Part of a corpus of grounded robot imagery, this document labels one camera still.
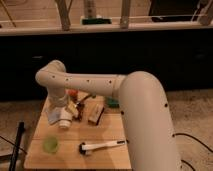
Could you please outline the green object behind arm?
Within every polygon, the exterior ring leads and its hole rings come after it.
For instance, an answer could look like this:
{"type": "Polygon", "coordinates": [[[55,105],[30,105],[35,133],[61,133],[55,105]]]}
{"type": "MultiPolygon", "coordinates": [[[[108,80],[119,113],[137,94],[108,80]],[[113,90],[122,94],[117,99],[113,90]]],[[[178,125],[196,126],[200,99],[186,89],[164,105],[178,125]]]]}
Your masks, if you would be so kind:
{"type": "Polygon", "coordinates": [[[106,104],[110,107],[110,108],[118,108],[119,107],[119,103],[117,100],[112,99],[112,98],[106,98],[106,104]]]}

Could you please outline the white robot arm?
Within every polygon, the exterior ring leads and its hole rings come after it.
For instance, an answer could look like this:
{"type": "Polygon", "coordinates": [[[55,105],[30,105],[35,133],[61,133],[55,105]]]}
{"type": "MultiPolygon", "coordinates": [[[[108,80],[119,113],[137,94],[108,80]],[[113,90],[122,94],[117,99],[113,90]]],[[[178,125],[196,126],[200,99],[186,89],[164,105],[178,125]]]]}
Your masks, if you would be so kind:
{"type": "Polygon", "coordinates": [[[61,61],[53,60],[37,71],[35,80],[46,88],[50,102],[56,106],[66,104],[68,89],[116,99],[132,169],[181,171],[166,93],[153,74],[72,74],[61,61]]]}

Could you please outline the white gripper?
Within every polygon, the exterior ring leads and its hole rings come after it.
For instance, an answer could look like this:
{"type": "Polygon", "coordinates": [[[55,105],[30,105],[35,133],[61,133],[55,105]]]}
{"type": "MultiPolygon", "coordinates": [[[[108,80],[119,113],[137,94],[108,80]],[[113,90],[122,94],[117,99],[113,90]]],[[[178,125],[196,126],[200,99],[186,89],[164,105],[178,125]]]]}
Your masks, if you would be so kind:
{"type": "Polygon", "coordinates": [[[68,102],[68,98],[61,98],[59,100],[49,99],[47,119],[50,125],[58,124],[60,129],[68,129],[72,122],[72,115],[75,118],[78,117],[79,111],[75,104],[73,102],[68,104],[68,102]]]}

